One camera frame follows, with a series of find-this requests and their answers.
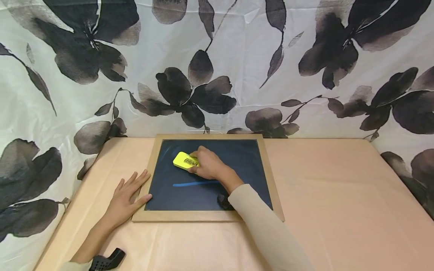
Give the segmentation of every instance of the black device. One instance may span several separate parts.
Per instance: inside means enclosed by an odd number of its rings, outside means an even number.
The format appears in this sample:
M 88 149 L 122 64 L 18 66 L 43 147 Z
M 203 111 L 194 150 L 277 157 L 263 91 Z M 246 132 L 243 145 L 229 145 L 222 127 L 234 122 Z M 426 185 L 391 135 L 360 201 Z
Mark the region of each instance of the black device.
M 97 255 L 93 257 L 89 271 L 112 270 L 119 266 L 124 257 L 125 252 L 120 248 L 116 248 L 108 258 Z

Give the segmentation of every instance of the forearm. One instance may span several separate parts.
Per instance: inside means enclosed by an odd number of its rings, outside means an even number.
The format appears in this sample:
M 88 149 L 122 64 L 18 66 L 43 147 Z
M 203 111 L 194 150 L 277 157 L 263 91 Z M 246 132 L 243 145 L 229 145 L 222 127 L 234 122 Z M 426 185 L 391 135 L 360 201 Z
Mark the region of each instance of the forearm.
M 99 220 L 89 231 L 81 247 L 77 250 L 71 262 L 87 263 L 100 252 L 107 238 L 110 236 L 113 228 L 107 226 L 104 219 Z
M 236 188 L 229 202 L 238 211 L 273 271 L 313 271 L 303 248 L 250 185 Z

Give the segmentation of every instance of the white fabric backdrop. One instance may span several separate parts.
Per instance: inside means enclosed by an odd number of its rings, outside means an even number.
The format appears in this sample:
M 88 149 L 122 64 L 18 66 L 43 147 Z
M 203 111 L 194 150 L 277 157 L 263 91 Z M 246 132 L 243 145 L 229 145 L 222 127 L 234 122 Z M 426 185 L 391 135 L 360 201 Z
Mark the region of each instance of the white fabric backdrop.
M 32 270 L 115 136 L 366 138 L 434 217 L 434 6 L 367 2 L 2 0 L 3 270 Z

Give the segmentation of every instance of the yellow eraser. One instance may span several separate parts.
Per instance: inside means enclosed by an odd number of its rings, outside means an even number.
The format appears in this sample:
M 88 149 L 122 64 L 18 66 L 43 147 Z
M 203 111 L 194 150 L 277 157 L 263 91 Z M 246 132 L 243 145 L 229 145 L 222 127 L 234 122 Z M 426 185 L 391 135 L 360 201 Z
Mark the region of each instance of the yellow eraser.
M 199 161 L 196 158 L 193 158 L 185 152 L 181 151 L 173 160 L 173 165 L 184 170 L 188 170 L 191 167 L 198 167 Z

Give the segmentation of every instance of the sleeve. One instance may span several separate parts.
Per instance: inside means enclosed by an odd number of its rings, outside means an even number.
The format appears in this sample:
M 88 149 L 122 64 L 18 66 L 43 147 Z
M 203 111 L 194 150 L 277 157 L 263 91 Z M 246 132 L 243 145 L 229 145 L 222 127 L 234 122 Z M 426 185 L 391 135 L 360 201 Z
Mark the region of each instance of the sleeve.
M 60 271 L 89 271 L 92 261 L 85 264 L 78 264 L 76 262 L 66 262 L 64 263 Z
M 303 248 L 285 224 L 249 185 L 237 187 L 228 198 L 246 223 L 259 251 L 273 271 L 313 271 Z

